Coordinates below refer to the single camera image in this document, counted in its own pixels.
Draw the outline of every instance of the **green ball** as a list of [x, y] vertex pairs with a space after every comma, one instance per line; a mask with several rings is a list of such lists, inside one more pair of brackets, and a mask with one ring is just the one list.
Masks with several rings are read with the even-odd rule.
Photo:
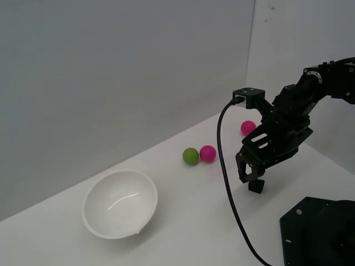
[[199, 161], [199, 152], [194, 148], [187, 148], [182, 154], [182, 159], [189, 165], [195, 165]]

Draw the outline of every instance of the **white wall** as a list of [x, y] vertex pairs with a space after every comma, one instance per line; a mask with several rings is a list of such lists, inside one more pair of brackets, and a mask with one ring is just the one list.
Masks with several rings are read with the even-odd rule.
[[252, 12], [251, 0], [1, 1], [0, 220], [219, 112], [244, 86]]
[[[355, 56], [354, 10], [353, 0], [257, 0], [246, 85], [272, 101], [304, 68]], [[355, 106], [326, 98], [310, 117], [307, 143], [355, 173]]]

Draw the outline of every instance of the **black cable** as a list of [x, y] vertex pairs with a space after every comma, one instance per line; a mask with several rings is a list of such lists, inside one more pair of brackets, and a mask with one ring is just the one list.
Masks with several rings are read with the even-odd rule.
[[331, 67], [337, 66], [337, 65], [354, 63], [354, 62], [355, 62], [355, 57], [349, 57], [349, 58], [345, 58], [345, 59], [334, 62]]
[[231, 192], [231, 188], [229, 186], [229, 180], [228, 180], [228, 175], [227, 175], [227, 170], [226, 170], [226, 165], [224, 163], [224, 159], [223, 159], [223, 153], [222, 153], [222, 145], [221, 145], [221, 124], [222, 124], [222, 119], [223, 116], [225, 114], [225, 112], [227, 111], [227, 109], [232, 106], [237, 104], [238, 102], [235, 101], [235, 99], [233, 99], [231, 102], [229, 102], [226, 107], [224, 107], [223, 111], [221, 112], [220, 118], [218, 119], [218, 125], [217, 125], [217, 148], [218, 148], [218, 154], [220, 157], [220, 162], [221, 162], [221, 167], [222, 167], [222, 173], [223, 173], [223, 178], [224, 178], [224, 183], [226, 185], [226, 191], [228, 194], [228, 199], [229, 202], [231, 204], [232, 210], [233, 210], [233, 214], [235, 217], [235, 220], [237, 220], [237, 224], [239, 226], [240, 231], [242, 232], [242, 235], [245, 239], [246, 244], [248, 245], [251, 253], [259, 260], [259, 262], [261, 262], [261, 264], [263, 264], [264, 266], [271, 266], [270, 264], [268, 264], [267, 262], [265, 262], [255, 251], [254, 247], [252, 246], [252, 244], [250, 243], [249, 237], [245, 232], [245, 229], [243, 227], [242, 222], [240, 221], [239, 218], [239, 214], [238, 211], [235, 207], [234, 204], [234, 200], [233, 200], [233, 196], [232, 196], [232, 192]]

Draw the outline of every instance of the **white table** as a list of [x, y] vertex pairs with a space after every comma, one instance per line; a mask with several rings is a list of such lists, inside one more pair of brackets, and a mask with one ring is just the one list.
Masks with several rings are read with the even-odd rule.
[[[261, 195], [248, 191], [239, 181], [235, 163], [242, 139], [239, 128], [244, 120], [260, 118], [255, 110], [230, 108], [222, 123], [222, 145], [237, 209], [251, 242], [267, 262], [279, 266], [283, 265], [280, 217], [306, 196], [355, 200], [355, 177], [303, 144], [293, 158], [266, 171]], [[259, 265], [233, 217], [219, 161], [190, 167], [181, 159], [187, 147], [216, 146], [217, 119], [213, 116], [0, 222], [0, 264]], [[121, 168], [143, 171], [153, 179], [158, 207], [141, 233], [100, 239], [84, 227], [82, 200], [97, 179]]]

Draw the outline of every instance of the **white bowl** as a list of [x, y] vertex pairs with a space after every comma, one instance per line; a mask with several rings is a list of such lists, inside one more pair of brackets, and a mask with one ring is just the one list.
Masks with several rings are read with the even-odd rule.
[[106, 239], [138, 234], [153, 215], [158, 193], [144, 173], [121, 170], [101, 178], [85, 197], [83, 221]]

